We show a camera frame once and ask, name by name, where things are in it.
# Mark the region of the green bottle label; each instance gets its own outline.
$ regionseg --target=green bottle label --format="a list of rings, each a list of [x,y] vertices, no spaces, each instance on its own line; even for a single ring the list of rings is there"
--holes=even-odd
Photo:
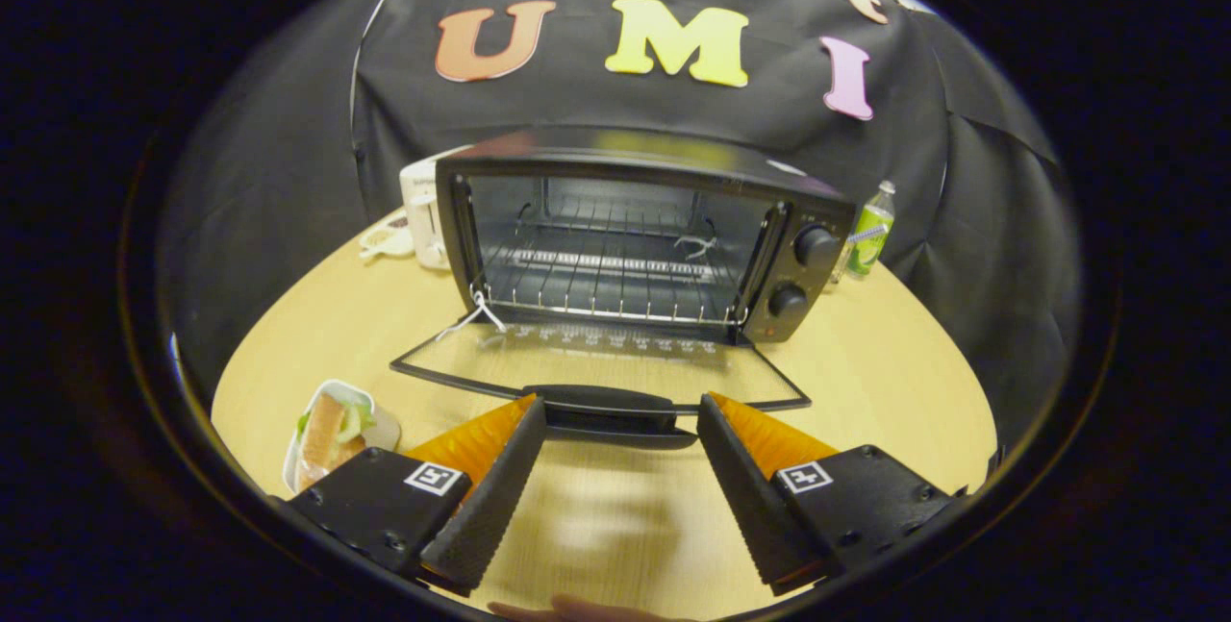
[[[873,207],[864,207],[863,213],[859,216],[859,223],[854,227],[854,232],[863,233],[875,228],[876,225],[884,225],[886,230],[892,228],[892,216]],[[876,235],[875,238],[856,243],[854,249],[851,250],[851,272],[859,276],[867,276],[868,272],[872,271],[872,265],[876,264],[876,257],[880,256],[880,248],[885,246],[885,238],[888,236],[889,233],[885,233],[883,235]]]

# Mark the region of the black knob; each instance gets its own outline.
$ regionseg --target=black knob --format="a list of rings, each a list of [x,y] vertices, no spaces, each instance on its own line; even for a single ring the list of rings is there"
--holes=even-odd
[[[795,236],[795,259],[809,269],[833,264],[840,251],[842,244],[821,225],[808,225]]]
[[[769,314],[785,319],[800,318],[808,313],[808,293],[794,283],[778,286],[769,296]]]

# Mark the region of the human hand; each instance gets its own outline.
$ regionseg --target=human hand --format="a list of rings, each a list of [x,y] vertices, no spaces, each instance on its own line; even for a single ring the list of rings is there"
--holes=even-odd
[[[551,610],[527,610],[501,602],[489,602],[487,610],[513,622],[694,622],[668,620],[634,607],[598,605],[567,594],[551,596]]]

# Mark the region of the screw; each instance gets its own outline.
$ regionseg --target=screw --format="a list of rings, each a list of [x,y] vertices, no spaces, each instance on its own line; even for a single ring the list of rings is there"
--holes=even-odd
[[[401,539],[401,536],[393,531],[385,531],[385,547],[395,552],[404,552],[406,541]]]

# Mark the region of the yellow letter m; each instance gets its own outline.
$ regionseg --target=yellow letter m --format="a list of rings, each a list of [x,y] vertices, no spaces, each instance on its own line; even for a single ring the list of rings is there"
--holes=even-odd
[[[649,43],[667,74],[677,74],[699,50],[697,62],[688,68],[693,79],[724,86],[747,85],[748,75],[740,68],[740,32],[748,25],[742,14],[709,7],[688,26],[680,26],[659,0],[616,0],[612,7],[624,15],[624,23],[619,48],[607,58],[609,71],[648,74],[654,69],[654,60],[645,54]]]

